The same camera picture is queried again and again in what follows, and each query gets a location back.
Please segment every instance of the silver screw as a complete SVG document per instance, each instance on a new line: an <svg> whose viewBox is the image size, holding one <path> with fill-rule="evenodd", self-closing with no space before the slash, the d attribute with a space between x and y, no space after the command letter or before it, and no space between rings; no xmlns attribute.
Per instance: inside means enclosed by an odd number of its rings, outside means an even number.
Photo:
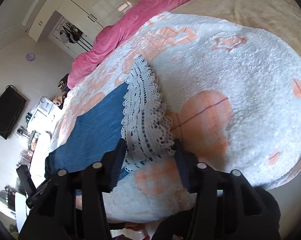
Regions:
<svg viewBox="0 0 301 240"><path fill-rule="evenodd" d="M206 163L197 163L197 167L200 169L206 169L207 165L206 165Z"/></svg>
<svg viewBox="0 0 301 240"><path fill-rule="evenodd" d="M242 174L239 170L233 170L231 173L236 177L239 177Z"/></svg>
<svg viewBox="0 0 301 240"><path fill-rule="evenodd" d="M67 174L67 170L60 170L60 171L58 171L57 174L58 174L59 176L64 176L64 175Z"/></svg>
<svg viewBox="0 0 301 240"><path fill-rule="evenodd" d="M94 169L99 169L99 168L101 168L102 166L103 166L103 164L100 163L100 162L93 163L93 168L94 168Z"/></svg>

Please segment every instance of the purple clock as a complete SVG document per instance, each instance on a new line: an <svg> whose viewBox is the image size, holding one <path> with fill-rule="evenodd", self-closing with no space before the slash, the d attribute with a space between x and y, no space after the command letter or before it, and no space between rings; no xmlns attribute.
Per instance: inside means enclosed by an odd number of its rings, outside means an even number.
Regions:
<svg viewBox="0 0 301 240"><path fill-rule="evenodd" d="M26 60L27 61L33 61L34 59L35 59L34 54L29 53L29 54L26 55Z"/></svg>

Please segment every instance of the pink bedding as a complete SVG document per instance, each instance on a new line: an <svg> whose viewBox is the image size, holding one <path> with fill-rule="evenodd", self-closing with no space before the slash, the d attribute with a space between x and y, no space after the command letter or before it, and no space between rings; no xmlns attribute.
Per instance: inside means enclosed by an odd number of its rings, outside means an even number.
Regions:
<svg viewBox="0 0 301 240"><path fill-rule="evenodd" d="M146 23L164 11L171 11L190 0L142 0L133 6L113 26L105 27L97 36L91 51L80 54L73 62L68 76L72 89L100 64L113 50Z"/></svg>

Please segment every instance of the drawer handle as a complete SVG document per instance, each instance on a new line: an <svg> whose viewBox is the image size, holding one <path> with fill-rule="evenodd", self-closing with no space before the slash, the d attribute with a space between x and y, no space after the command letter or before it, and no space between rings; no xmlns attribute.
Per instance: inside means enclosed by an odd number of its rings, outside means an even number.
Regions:
<svg viewBox="0 0 301 240"><path fill-rule="evenodd" d="M91 17L89 17L89 16L87 16L88 17L88 19L90 19L92 22L95 22Z"/></svg>
<svg viewBox="0 0 301 240"><path fill-rule="evenodd" d="M91 15L95 20L97 20L97 18L96 18L94 15L92 15L91 13L90 13L90 15Z"/></svg>

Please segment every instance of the black tv screen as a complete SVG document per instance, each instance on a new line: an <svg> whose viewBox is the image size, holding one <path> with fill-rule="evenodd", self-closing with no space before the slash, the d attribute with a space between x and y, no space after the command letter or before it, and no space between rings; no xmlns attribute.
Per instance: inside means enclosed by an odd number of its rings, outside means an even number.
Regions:
<svg viewBox="0 0 301 240"><path fill-rule="evenodd" d="M26 100L13 87L8 86L0 97L0 135L7 139L16 128Z"/></svg>

